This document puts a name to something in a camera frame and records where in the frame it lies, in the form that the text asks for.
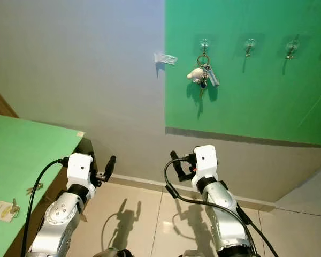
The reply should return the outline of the silver key bunch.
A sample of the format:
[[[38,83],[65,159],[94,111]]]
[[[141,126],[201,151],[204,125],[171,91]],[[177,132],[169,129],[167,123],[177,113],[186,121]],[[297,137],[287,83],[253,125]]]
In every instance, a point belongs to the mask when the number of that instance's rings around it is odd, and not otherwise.
[[[39,190],[43,188],[43,183],[39,182],[36,186],[30,187],[26,189],[26,195],[31,195],[33,191]]]

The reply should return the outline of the brown cardboard box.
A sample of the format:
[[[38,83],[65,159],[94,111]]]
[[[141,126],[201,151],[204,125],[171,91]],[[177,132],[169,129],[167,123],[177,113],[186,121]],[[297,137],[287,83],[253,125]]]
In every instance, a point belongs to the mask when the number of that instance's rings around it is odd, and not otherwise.
[[[90,140],[83,138],[80,140],[73,152],[65,157],[68,157],[73,153],[87,154],[87,152],[93,151],[94,149],[91,146]],[[95,154],[93,157],[94,161],[92,162],[91,167],[97,170]],[[43,183],[43,188],[33,191],[31,195],[28,195],[28,197],[32,200],[32,203],[28,205],[26,210],[26,222],[21,226],[9,249],[6,250],[4,257],[21,257],[21,252],[24,249],[24,247],[21,245],[24,242],[23,235],[25,234],[27,235],[27,247],[29,248],[31,246],[34,237],[39,230],[41,221],[43,220],[45,209],[48,208],[48,206],[53,203],[56,198],[58,198],[60,192],[68,190],[67,168],[63,167],[59,163],[55,163],[47,169],[41,179],[37,180],[37,184],[39,182]],[[84,208],[82,209],[82,216],[78,225],[84,220]]]

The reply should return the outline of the green table cover board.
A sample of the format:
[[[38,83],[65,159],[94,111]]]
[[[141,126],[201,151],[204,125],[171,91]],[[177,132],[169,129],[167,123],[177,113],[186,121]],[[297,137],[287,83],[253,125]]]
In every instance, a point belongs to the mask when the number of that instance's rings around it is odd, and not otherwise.
[[[0,257],[25,223],[30,198],[26,189],[51,161],[72,153],[82,137],[78,130],[0,116],[0,201],[21,206],[11,222],[0,221]]]

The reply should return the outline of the grey robot left leg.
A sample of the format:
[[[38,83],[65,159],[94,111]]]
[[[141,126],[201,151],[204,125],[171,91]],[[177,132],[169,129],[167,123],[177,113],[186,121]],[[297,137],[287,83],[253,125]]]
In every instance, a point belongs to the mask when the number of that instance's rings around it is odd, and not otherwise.
[[[119,250],[112,247],[102,250],[93,257],[131,257],[131,253],[127,249]]]

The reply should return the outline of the clear tape piece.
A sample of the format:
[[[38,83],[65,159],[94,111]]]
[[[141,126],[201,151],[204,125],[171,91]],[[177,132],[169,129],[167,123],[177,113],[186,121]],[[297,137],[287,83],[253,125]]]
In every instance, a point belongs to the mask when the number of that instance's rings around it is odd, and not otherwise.
[[[178,58],[164,53],[154,53],[154,62],[163,64],[175,65]]]

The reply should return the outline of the key with white tag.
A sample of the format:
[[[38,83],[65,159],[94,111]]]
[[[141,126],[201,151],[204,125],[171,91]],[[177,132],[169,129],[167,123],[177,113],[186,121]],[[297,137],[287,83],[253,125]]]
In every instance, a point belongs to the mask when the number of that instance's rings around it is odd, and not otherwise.
[[[16,199],[13,199],[11,202],[0,201],[0,221],[13,221],[20,210],[21,206],[17,205]]]

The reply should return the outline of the white plush keychain with keys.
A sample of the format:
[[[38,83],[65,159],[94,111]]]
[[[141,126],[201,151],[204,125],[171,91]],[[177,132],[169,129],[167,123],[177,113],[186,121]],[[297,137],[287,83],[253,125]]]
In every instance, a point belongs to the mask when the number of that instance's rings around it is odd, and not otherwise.
[[[211,84],[214,87],[219,87],[220,82],[217,78],[214,69],[210,65],[210,57],[207,53],[202,53],[196,59],[197,67],[195,67],[187,75],[187,79],[192,83],[197,84],[200,87],[199,98],[201,99],[204,95],[208,85]]]

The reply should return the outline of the green wall board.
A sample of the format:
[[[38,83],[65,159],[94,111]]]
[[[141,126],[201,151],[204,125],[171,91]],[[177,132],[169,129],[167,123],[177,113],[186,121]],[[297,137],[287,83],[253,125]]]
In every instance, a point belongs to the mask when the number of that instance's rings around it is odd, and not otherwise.
[[[167,127],[321,145],[321,0],[166,0],[164,39],[178,58],[165,69]],[[187,79],[200,39],[220,82],[201,99]]]

